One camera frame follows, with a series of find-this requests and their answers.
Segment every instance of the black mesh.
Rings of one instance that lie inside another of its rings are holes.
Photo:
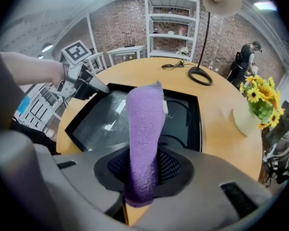
[[[130,150],[128,149],[111,159],[107,167],[114,177],[124,184],[127,184],[129,165]],[[158,182],[160,185],[177,176],[180,168],[181,165],[178,160],[158,150]]]

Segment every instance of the white shelf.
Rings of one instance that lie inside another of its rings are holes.
[[[150,33],[150,37],[156,37],[156,38],[173,38],[173,39],[183,39],[183,40],[191,40],[194,41],[194,38],[187,37],[187,36],[180,36],[175,34],[167,34],[167,33]]]
[[[171,51],[160,51],[160,50],[153,50],[150,52],[151,56],[166,56],[166,57],[172,57],[172,58],[180,58],[184,60],[190,59],[190,56],[183,56],[183,55],[178,55],[176,53],[173,53]]]
[[[187,25],[196,21],[196,18],[193,17],[171,13],[151,13],[149,16],[154,22],[171,22]]]
[[[196,5],[197,0],[150,0],[150,2],[154,7],[190,10],[193,5]]]

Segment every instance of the lamp head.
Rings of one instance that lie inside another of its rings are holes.
[[[211,14],[227,17],[239,12],[242,0],[203,0],[203,4]]]

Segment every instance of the blue object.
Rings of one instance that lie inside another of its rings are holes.
[[[25,110],[30,105],[30,98],[28,96],[24,97],[24,99],[21,101],[20,105],[17,108],[17,111],[21,114],[25,112]]]

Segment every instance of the ceiling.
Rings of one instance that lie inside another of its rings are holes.
[[[41,54],[42,46],[58,40],[71,28],[71,22],[98,0],[18,0],[0,32],[0,51],[16,51],[31,56]],[[244,0],[252,8],[260,0]],[[289,35],[276,12],[260,12],[289,54]]]

